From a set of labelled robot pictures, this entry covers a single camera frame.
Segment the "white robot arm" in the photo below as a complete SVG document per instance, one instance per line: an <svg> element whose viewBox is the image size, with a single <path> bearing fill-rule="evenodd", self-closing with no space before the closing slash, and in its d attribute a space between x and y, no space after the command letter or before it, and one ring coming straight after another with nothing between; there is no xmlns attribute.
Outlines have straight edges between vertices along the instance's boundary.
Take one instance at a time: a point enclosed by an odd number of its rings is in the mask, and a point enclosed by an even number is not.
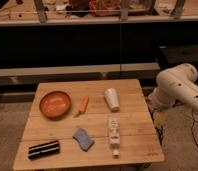
<svg viewBox="0 0 198 171"><path fill-rule="evenodd" d="M198 112L197 78L197 69L189 63L162 70L156 77L157 87L149 95L152 108L167 109L179 100Z"/></svg>

